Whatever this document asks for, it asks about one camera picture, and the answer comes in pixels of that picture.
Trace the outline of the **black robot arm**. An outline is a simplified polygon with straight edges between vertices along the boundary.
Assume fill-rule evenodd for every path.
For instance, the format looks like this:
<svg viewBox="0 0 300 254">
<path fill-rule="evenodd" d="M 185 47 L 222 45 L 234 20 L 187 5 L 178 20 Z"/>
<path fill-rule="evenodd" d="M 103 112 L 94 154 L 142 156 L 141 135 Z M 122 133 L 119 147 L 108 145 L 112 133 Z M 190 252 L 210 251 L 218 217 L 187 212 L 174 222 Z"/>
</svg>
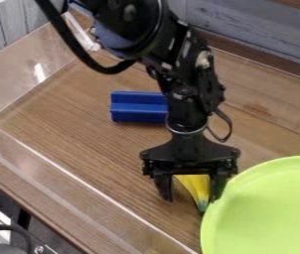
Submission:
<svg viewBox="0 0 300 254">
<path fill-rule="evenodd" d="M 209 118 L 221 111 L 225 86 L 218 80 L 207 41 L 173 12 L 167 0 L 67 0 L 92 17 L 102 47 L 120 58 L 106 66 L 90 56 L 51 0 L 35 0 L 64 43 L 87 67 L 118 74 L 143 64 L 167 102 L 166 127 L 171 140 L 139 154 L 143 174 L 161 196 L 173 198 L 173 177 L 210 177 L 210 198 L 218 199 L 228 178 L 237 173 L 240 150 L 225 144 L 229 136 L 213 132 Z"/>
</svg>

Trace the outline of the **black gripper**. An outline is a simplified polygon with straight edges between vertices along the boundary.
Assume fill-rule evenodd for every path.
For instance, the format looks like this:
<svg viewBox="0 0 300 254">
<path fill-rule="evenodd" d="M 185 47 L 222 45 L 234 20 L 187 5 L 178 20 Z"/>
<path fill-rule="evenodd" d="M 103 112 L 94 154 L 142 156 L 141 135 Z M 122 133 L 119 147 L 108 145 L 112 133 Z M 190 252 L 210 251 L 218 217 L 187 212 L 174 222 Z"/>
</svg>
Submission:
<svg viewBox="0 0 300 254">
<path fill-rule="evenodd" d="M 174 134 L 165 144 L 141 152 L 142 172 L 154 178 L 158 193 L 173 200 L 170 175 L 202 175 L 211 177 L 211 201 L 224 193 L 230 174 L 237 172 L 240 150 L 213 142 L 202 132 L 191 135 Z"/>
</svg>

